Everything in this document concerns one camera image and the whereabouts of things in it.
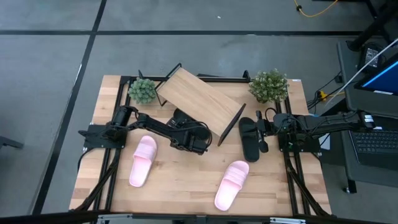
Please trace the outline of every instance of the desk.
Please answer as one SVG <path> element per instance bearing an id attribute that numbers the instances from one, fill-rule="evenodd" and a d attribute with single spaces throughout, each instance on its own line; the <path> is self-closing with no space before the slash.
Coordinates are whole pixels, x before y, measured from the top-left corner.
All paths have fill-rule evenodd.
<path id="1" fill-rule="evenodd" d="M 105 124 L 111 120 L 120 79 L 120 76 L 114 75 L 103 77 L 92 120 L 95 124 Z M 247 83 L 209 82 L 209 84 L 237 103 L 246 103 L 241 117 L 256 119 L 256 110 L 265 111 L 266 108 L 275 106 L 273 103 L 258 103 L 248 92 Z M 289 84 L 292 112 L 307 114 L 301 81 L 289 80 Z M 127 88 L 123 91 L 121 102 L 124 103 Z M 157 101 L 148 105 L 135 105 L 131 101 L 131 106 L 136 106 L 141 113 L 147 113 L 163 123 L 172 117 L 175 109 L 170 103 L 160 107 Z M 269 118 L 273 116 L 272 113 L 270 110 Z M 158 152 L 145 185 L 135 188 L 130 186 L 128 181 L 133 163 L 132 155 L 139 140 L 145 134 L 150 134 L 157 141 Z M 233 161 L 244 160 L 238 124 L 220 147 L 216 145 L 218 136 L 214 134 L 213 144 L 202 156 L 171 148 L 168 139 L 146 130 L 131 131 L 121 153 L 111 211 L 184 215 L 291 216 L 284 157 L 279 151 L 276 136 L 267 137 L 266 141 L 269 152 L 261 154 L 257 162 L 249 164 L 250 173 L 242 190 L 231 208 L 227 212 L 222 212 L 214 205 L 221 178 Z M 97 184 L 103 155 L 104 149 L 94 149 L 82 159 L 70 208 L 79 206 Z M 307 188 L 322 208 L 330 212 L 320 163 L 309 153 L 301 153 L 301 160 Z M 104 187 L 100 208 L 104 208 L 107 188 Z M 295 192 L 298 208 L 302 213 L 300 191 L 296 188 Z"/>
<path id="2" fill-rule="evenodd" d="M 355 65 L 360 53 L 347 49 L 345 42 L 339 42 L 337 49 L 341 74 L 343 81 L 346 83 L 358 71 Z M 359 74 L 353 81 L 358 81 L 362 77 L 363 75 Z M 345 98 L 322 115 L 326 116 L 337 114 L 337 112 L 356 110 L 365 110 L 372 114 L 377 114 L 380 112 L 380 108 L 394 115 L 396 114 L 397 105 L 398 98 L 396 96 L 378 95 L 371 91 L 357 90 L 353 85 L 349 85 L 345 90 Z M 398 187 L 398 171 L 364 166 L 358 162 L 348 131 L 331 134 L 331 151 L 323 152 L 322 161 L 345 166 L 351 193 L 356 192 L 355 181 Z"/>

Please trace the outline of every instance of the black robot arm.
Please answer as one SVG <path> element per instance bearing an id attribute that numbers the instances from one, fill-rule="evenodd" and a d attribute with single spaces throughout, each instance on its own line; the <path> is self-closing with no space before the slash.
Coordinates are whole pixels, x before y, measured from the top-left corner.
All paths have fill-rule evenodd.
<path id="1" fill-rule="evenodd" d="M 275 134 L 303 134 L 306 138 L 337 131 L 366 131 L 376 127 L 372 116 L 363 111 L 320 117 L 282 113 L 274 116 L 273 125 Z"/>
<path id="2" fill-rule="evenodd" d="M 137 121 L 127 125 L 131 113 L 134 113 Z M 148 114 L 138 112 L 132 106 L 120 106 L 112 121 L 108 122 L 100 131 L 79 131 L 86 137 L 85 147 L 124 147 L 128 131 L 134 129 L 146 129 L 170 140 L 170 146 L 179 150 L 194 152 L 202 155 L 211 144 L 211 131 L 207 125 L 195 121 L 186 116 L 184 119 L 172 118 L 172 124 L 164 124 L 151 118 Z"/>

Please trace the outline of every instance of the wooden table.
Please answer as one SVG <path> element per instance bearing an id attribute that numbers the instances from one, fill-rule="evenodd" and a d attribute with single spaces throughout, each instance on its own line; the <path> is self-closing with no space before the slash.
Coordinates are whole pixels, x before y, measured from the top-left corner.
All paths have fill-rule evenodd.
<path id="1" fill-rule="evenodd" d="M 112 118 L 120 76 L 105 75 L 99 90 L 93 115 L 95 124 L 105 124 Z M 247 83 L 209 83 L 238 103 L 246 103 L 243 116 L 256 120 L 256 110 L 264 112 L 274 103 L 260 104 L 249 92 Z M 293 114 L 308 114 L 300 80 L 289 80 L 289 98 Z M 121 102 L 124 103 L 127 88 Z M 163 107 L 155 101 L 149 105 L 131 105 L 141 113 L 166 123 L 175 109 L 167 103 Z M 269 110 L 268 118 L 273 117 Z M 158 153 L 145 185 L 135 188 L 129 185 L 132 155 L 143 135 L 150 134 L 158 143 Z M 269 152 L 261 154 L 257 162 L 249 163 L 246 182 L 227 212 L 218 210 L 214 198 L 221 178 L 233 161 L 244 160 L 238 124 L 228 134 L 224 143 L 217 147 L 218 136 L 213 135 L 208 152 L 198 156 L 169 146 L 170 141 L 146 130 L 129 132 L 126 147 L 122 150 L 112 201 L 112 212 L 167 213 L 247 216 L 291 216 L 290 197 L 283 154 L 279 151 L 277 137 L 266 137 Z M 73 192 L 70 208 L 76 208 L 88 196 L 98 182 L 104 149 L 95 149 L 82 160 Z M 319 161 L 309 153 L 301 153 L 305 183 L 316 201 L 330 212 L 328 196 Z M 108 186 L 105 185 L 100 208 L 104 208 Z M 299 189 L 295 188 L 298 208 L 302 202 Z"/>

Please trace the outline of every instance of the small succulent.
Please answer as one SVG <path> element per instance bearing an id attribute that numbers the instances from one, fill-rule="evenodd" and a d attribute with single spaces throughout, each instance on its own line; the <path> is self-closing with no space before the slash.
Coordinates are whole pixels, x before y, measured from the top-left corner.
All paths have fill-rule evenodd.
<path id="1" fill-rule="evenodd" d="M 289 84 L 287 84 L 286 74 L 282 75 L 275 68 L 269 72 L 258 72 L 249 86 L 249 92 L 256 97 L 258 102 L 267 103 L 286 99 Z"/>
<path id="2" fill-rule="evenodd" d="M 131 84 L 129 95 L 137 104 L 150 103 L 156 98 L 155 82 L 147 78 L 137 78 Z"/>

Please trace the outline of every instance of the yellow cable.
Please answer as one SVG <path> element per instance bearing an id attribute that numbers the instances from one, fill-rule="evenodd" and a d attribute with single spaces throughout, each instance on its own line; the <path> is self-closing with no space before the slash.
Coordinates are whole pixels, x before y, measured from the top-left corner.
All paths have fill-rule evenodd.
<path id="1" fill-rule="evenodd" d="M 305 17 L 312 18 L 312 17 L 319 16 L 320 14 L 326 12 L 330 7 L 332 7 L 332 6 L 333 6 L 334 4 L 336 4 L 337 2 L 338 2 L 338 0 L 334 1 L 334 2 L 331 3 L 326 9 L 324 9 L 324 10 L 321 11 L 321 12 L 316 13 L 315 15 L 307 15 L 306 13 L 304 13 L 304 12 L 302 11 L 302 9 L 299 9 L 299 11 L 300 11 L 301 14 L 303 14 Z M 296 4 L 296 7 L 299 6 L 299 5 L 297 4 L 297 1 L 296 1 L 296 0 L 294 0 L 294 3 Z"/>

